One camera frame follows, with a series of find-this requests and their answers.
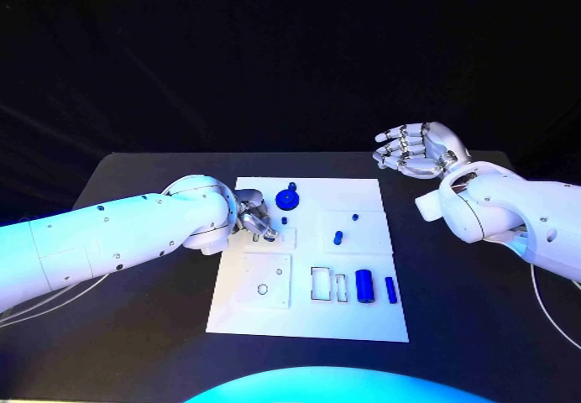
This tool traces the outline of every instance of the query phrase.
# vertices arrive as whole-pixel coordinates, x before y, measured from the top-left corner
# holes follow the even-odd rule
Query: white board
[[[276,206],[276,194],[291,181],[297,183],[300,203],[286,212]],[[408,342],[378,180],[238,178],[237,189],[263,192],[280,235],[273,243],[264,239],[254,242],[250,233],[231,237],[231,247],[222,252],[206,331]],[[340,245],[333,244],[336,231],[343,232]],[[274,275],[286,258],[290,267],[284,266],[284,273]],[[329,268],[330,301],[312,299],[313,267]],[[374,275],[375,302],[369,304],[358,302],[359,269],[371,270]],[[281,277],[287,273],[290,289]],[[338,300],[336,275],[345,275],[348,302]],[[397,286],[397,304],[389,304],[388,276]],[[267,292],[261,287],[260,294],[257,287],[263,284]]]

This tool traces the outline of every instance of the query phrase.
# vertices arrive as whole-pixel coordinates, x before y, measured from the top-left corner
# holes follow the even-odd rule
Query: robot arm
[[[397,140],[374,153],[379,167],[417,178],[441,177],[440,188],[415,201],[424,219],[443,217],[467,243],[500,243],[526,262],[580,281],[581,187],[528,181],[495,164],[472,162],[440,123],[404,125],[376,136],[387,139]]]
[[[239,229],[276,238],[261,193],[232,192],[203,175],[182,178],[162,194],[2,227],[0,311],[159,258],[182,244],[215,254]]]

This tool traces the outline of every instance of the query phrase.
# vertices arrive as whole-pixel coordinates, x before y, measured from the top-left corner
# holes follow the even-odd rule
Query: cable
[[[548,320],[551,321],[551,323],[554,324],[555,329],[560,331],[560,334],[564,335],[564,337],[570,340],[571,344],[581,350],[581,346],[575,343],[572,338],[567,335],[567,333],[562,331],[562,329],[557,326],[554,318],[551,317],[551,315],[547,312],[547,308],[545,308],[545,305],[544,305],[542,300],[541,300],[539,288],[536,286],[535,266],[532,264],[531,264],[531,277],[532,277],[532,287],[535,289],[536,301],[539,302],[541,309],[545,312],[545,316],[547,316]]]
[[[41,315],[43,315],[45,313],[49,313],[52,311],[55,311],[58,308],[61,308],[62,306],[65,306],[69,302],[74,302],[82,295],[85,295],[95,287],[97,285],[107,279],[110,275],[105,275],[101,279],[98,279],[98,281],[81,292],[78,293],[78,295],[68,301],[65,301],[61,305],[56,305],[53,308],[48,309],[46,311],[36,313],[35,315],[32,315],[30,317],[23,317],[22,319],[19,319],[15,322],[6,323],[4,325],[0,325],[0,328],[7,327],[19,322],[28,321],[29,319],[32,319],[33,317],[39,317]]]
[[[45,300],[42,300],[38,304],[32,305],[28,309],[25,309],[25,311],[20,311],[17,313],[13,313],[12,315],[9,315],[7,317],[3,317],[0,319],[0,323],[9,321],[10,319],[13,319],[15,317],[19,317],[23,313],[30,312],[33,309],[36,309],[39,306],[45,305],[48,302],[51,302],[58,296],[61,296],[74,286],[69,285],[64,290],[61,290],[53,296],[51,296],[49,298],[46,298]]]

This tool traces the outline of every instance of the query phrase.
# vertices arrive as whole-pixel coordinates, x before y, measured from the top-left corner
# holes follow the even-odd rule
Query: rectangular hole
[[[330,301],[330,273],[329,267],[312,267],[312,300]]]
[[[348,282],[345,275],[336,275],[336,300],[339,302],[348,301]]]

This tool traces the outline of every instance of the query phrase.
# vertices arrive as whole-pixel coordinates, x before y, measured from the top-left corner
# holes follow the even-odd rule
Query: table
[[[473,156],[509,166],[500,152]],[[113,154],[75,208],[162,191],[190,174],[228,186],[238,176],[379,178],[411,342],[205,333],[221,255],[180,248],[0,331],[0,398],[177,401],[261,371],[330,365],[407,374],[492,400],[581,400],[581,352],[542,315],[526,263],[421,219],[414,198],[437,181],[379,170],[371,153]],[[578,340],[580,291],[545,270],[538,276],[547,308]]]

